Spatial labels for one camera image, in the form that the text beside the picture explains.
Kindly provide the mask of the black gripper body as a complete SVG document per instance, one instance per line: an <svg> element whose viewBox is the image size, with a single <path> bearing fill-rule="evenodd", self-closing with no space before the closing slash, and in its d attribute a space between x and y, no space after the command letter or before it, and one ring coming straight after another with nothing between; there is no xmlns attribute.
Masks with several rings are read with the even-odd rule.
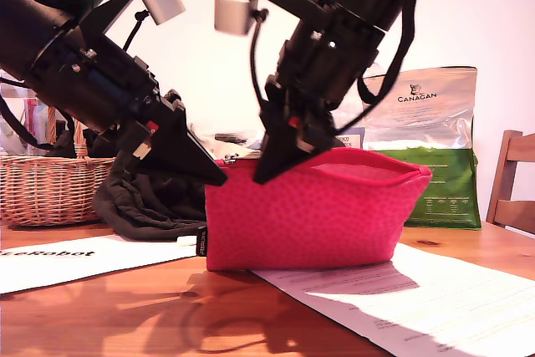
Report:
<svg viewBox="0 0 535 357"><path fill-rule="evenodd" d="M339 5L299 0L288 11L300 21L269 77L261 119L271 143L330 147L332 111L372 64L384 32Z"/></svg>
<svg viewBox="0 0 535 357"><path fill-rule="evenodd" d="M33 88L119 150L144 159L147 124L183 116L175 91L162 95L154 75L103 34L85 41L75 29L55 38L33 63Z"/></svg>

